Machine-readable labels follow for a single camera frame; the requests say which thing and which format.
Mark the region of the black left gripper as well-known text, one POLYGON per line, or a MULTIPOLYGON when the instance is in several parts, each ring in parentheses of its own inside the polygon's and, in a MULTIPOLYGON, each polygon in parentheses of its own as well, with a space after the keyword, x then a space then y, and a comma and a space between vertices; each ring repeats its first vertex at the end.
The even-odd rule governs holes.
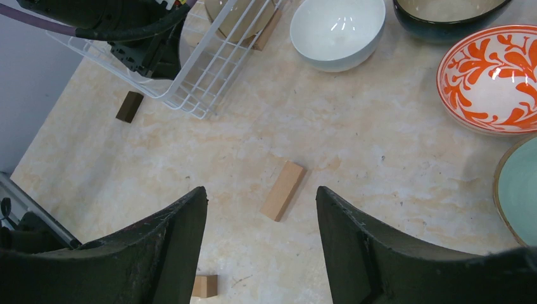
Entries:
POLYGON ((189 1, 19 1, 36 13, 17 20, 50 32, 107 42, 129 70, 174 79, 181 70, 179 40, 189 1))

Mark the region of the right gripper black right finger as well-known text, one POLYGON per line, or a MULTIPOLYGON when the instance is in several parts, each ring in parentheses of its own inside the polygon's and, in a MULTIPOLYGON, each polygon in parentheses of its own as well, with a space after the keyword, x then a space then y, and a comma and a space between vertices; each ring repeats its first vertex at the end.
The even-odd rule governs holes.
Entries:
POLYGON ((408 235, 328 187, 316 195, 334 303, 535 303, 536 248, 480 256, 408 235))

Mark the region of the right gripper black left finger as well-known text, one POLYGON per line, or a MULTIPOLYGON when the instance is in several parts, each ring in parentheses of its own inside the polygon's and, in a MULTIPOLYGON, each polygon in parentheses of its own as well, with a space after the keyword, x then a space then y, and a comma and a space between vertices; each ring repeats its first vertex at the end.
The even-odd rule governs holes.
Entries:
POLYGON ((2 303, 189 303, 206 224, 206 189, 79 248, 1 248, 2 303))

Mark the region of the beige leaf pattern bowl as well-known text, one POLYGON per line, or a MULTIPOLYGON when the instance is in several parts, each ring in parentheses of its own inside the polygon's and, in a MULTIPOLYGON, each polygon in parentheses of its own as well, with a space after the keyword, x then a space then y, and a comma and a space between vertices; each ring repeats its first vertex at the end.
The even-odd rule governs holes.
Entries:
POLYGON ((236 1, 220 24, 218 31, 222 38, 237 43, 249 39, 263 30, 275 11, 274 1, 236 1))

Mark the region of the mint green bowl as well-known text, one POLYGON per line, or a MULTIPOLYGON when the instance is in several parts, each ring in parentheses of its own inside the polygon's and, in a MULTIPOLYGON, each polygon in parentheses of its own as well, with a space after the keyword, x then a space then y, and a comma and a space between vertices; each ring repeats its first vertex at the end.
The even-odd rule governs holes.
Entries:
POLYGON ((513 145, 493 176, 496 209, 522 246, 536 246, 536 135, 513 145))

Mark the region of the white footed bowl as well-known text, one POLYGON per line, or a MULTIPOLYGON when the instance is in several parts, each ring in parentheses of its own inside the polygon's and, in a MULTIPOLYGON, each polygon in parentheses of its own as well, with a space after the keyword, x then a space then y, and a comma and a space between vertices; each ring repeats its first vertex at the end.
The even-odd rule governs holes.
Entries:
POLYGON ((290 24, 301 59, 323 72, 343 72, 377 48, 386 21, 382 0, 303 1, 290 24))

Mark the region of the white orange patterned bowl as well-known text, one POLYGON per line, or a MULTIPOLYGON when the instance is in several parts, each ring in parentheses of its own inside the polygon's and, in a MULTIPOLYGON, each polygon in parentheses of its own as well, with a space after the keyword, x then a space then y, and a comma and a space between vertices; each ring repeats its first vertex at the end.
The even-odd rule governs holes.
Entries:
POLYGON ((494 136, 536 132, 536 26, 501 25, 453 45, 436 72, 446 112, 494 136))

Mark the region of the dark bowl cream inside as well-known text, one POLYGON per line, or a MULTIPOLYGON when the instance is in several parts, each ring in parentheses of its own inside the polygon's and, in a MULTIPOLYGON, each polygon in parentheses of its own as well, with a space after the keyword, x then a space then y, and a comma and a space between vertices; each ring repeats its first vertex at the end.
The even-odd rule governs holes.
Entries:
POLYGON ((393 0, 395 16, 414 38, 457 42, 494 22, 511 0, 393 0))

